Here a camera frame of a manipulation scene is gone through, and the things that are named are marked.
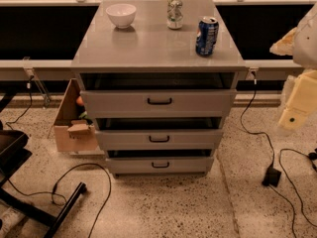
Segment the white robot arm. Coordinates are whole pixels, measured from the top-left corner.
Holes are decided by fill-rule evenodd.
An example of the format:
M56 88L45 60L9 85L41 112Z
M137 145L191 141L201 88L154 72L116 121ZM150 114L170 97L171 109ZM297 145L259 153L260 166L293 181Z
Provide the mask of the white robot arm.
M317 4L269 51L278 56L293 56L293 61L304 68L293 80L292 89L287 91L278 120L280 128L294 131L317 111Z

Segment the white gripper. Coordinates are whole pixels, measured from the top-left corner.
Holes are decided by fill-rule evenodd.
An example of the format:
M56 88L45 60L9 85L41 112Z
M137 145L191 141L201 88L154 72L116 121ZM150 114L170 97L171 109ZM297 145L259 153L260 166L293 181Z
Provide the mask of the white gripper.
M287 131L300 128L317 111L317 70L306 69L288 82L287 98L278 126Z

